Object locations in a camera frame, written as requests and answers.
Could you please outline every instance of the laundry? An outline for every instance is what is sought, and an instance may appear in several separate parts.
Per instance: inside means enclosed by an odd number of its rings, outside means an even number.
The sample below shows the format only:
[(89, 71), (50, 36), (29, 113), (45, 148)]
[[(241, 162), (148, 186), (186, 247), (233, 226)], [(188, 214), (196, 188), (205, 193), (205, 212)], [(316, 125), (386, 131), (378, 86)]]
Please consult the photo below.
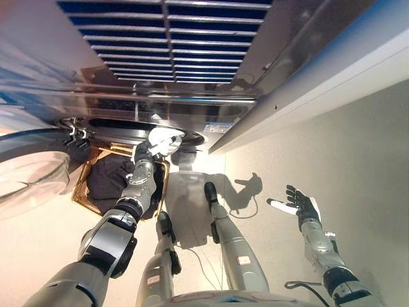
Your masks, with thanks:
[(127, 186), (126, 175), (134, 171), (129, 157), (110, 154), (98, 160), (87, 178), (88, 200), (105, 214), (115, 206)]
[[(126, 176), (133, 173), (135, 165), (129, 157), (110, 154), (99, 159), (92, 167), (87, 178), (89, 193), (87, 199), (94, 204), (101, 215), (115, 206), (121, 197), (122, 190), (127, 186)], [(151, 218), (158, 209), (158, 204), (162, 198), (162, 188), (164, 185), (165, 171), (155, 163), (153, 178), (157, 185), (156, 191), (152, 194), (151, 205), (141, 219)]]

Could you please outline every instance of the wicker basket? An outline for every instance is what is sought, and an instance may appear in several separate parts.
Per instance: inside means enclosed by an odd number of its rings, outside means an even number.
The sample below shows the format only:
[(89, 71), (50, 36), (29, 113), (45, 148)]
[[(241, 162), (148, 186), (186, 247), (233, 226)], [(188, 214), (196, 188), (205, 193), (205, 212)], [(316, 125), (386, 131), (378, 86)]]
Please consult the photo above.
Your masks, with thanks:
[[(95, 212), (96, 214), (102, 216), (101, 212), (99, 211), (98, 207), (92, 204), (88, 198), (87, 194), (89, 193), (89, 189), (87, 187), (87, 178), (91, 171), (92, 165), (94, 165), (99, 159), (106, 157), (107, 155), (114, 154), (114, 155), (124, 155), (127, 157), (132, 156), (132, 146), (124, 145), (124, 144), (92, 144), (91, 154), (89, 156), (88, 161), (86, 161), (81, 170), (81, 174), (79, 175), (77, 184), (74, 187), (71, 200), (79, 205), (86, 207), (87, 209)], [(164, 198), (166, 196), (166, 189), (167, 189), (167, 182), (169, 179), (169, 162), (157, 161), (156, 163), (160, 164), (162, 169), (165, 171), (164, 177), (164, 188), (162, 191), (162, 198), (158, 204), (158, 209), (153, 217), (157, 217), (158, 213), (162, 210), (162, 205), (164, 202)]]

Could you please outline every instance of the black garment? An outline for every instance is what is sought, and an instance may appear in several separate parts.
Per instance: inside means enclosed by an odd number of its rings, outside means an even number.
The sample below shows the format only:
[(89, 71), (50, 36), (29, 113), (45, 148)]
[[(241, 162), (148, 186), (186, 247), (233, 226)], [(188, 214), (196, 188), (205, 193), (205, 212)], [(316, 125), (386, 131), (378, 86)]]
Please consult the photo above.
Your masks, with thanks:
[(115, 206), (127, 186), (127, 174), (134, 171), (134, 163), (129, 157), (110, 154), (98, 160), (87, 178), (88, 200), (105, 214)]
[[(88, 200), (96, 205), (104, 215), (109, 209), (115, 206), (118, 198), (122, 195), (122, 190), (127, 187), (127, 174), (134, 172), (134, 163), (129, 157), (110, 154), (98, 160), (92, 167), (87, 178), (89, 193)], [(165, 171), (155, 163), (153, 178), (157, 185), (156, 191), (152, 194), (151, 204), (141, 219), (150, 219), (158, 209), (162, 198)]]

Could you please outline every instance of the metal surface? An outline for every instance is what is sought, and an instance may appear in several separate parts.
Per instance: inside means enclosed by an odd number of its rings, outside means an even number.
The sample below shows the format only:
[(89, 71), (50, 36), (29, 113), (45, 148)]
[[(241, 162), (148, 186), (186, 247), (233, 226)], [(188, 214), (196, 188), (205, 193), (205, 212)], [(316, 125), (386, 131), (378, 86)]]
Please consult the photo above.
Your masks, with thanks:
[(207, 126), (240, 121), (373, 2), (2, 1), (0, 108), (160, 124), (209, 148), (223, 132)]

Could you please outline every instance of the metal vent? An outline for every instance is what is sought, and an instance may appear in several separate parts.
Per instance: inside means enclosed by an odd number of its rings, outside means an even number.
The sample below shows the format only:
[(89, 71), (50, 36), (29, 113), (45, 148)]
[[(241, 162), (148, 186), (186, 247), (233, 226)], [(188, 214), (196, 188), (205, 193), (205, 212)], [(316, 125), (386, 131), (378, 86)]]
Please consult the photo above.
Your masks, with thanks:
[(59, 5), (119, 80), (230, 83), (271, 0)]

